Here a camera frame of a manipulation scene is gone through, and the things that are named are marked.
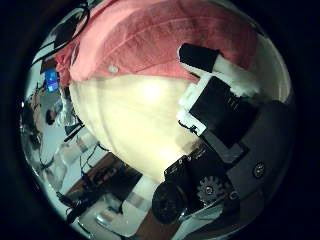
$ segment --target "pink cloth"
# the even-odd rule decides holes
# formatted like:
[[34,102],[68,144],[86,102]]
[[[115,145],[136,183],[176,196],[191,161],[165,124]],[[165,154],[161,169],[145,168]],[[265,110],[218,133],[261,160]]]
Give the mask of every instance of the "pink cloth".
[[[56,54],[64,86],[70,79],[123,74],[195,80],[179,63],[177,49],[183,43],[220,50],[224,58],[245,69],[255,54],[257,38],[251,26],[204,1],[106,0],[91,15],[81,36]],[[110,66],[118,71],[110,71]]]

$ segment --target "screw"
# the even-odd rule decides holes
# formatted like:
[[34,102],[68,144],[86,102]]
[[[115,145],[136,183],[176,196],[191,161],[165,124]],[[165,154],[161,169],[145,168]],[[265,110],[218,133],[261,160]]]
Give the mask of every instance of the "screw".
[[213,188],[212,187],[206,187],[206,193],[208,195],[211,195],[213,193]]
[[258,163],[253,169],[253,175],[255,178],[261,178],[265,172],[265,165],[264,163]]
[[235,200],[238,198],[238,194],[236,191],[232,191],[231,193],[229,193],[229,199],[230,200]]

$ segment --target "computer screen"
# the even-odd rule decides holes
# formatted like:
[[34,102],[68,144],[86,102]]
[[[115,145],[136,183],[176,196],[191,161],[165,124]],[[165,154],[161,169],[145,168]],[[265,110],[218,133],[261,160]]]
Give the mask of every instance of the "computer screen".
[[54,92],[59,88],[59,75],[54,69],[45,71],[45,83],[49,92]]

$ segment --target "black gear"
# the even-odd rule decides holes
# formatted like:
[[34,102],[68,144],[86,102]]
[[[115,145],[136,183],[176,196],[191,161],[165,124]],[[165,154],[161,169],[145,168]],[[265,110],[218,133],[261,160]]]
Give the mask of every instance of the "black gear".
[[197,195],[200,201],[204,203],[204,205],[210,205],[220,200],[225,195],[225,189],[218,177],[205,177],[200,181],[200,186],[198,186],[197,188]]

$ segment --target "white plastic part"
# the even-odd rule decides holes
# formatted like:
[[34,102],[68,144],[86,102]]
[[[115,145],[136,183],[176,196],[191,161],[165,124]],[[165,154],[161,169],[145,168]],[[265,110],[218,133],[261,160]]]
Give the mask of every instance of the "white plastic part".
[[79,217],[79,222],[88,230],[95,240],[121,240],[117,234],[103,228],[96,222],[97,216],[105,210],[107,204],[103,201],[95,203]]
[[182,240],[189,233],[213,222],[222,213],[222,207],[217,206],[214,209],[204,210],[197,216],[192,216],[191,218],[185,220],[180,225],[176,234],[172,237],[172,240]]
[[260,85],[251,72],[236,66],[224,59],[221,55],[218,55],[211,73],[184,63],[182,63],[182,66],[188,71],[200,76],[200,80],[197,84],[191,83],[180,98],[179,105],[181,109],[178,111],[176,117],[180,123],[187,128],[195,128],[195,133],[198,136],[206,130],[206,126],[192,116],[189,111],[197,102],[212,77],[217,77],[229,85],[230,91],[237,97],[252,97],[261,91]]
[[97,215],[97,223],[119,235],[133,236],[151,208],[152,196],[158,185],[159,183],[151,178],[142,176],[123,202],[123,214],[115,214],[106,208]]
[[62,143],[58,147],[53,156],[53,164],[44,171],[45,179],[55,191],[62,188],[68,167],[95,144],[97,144],[97,139],[88,132],[71,144]]

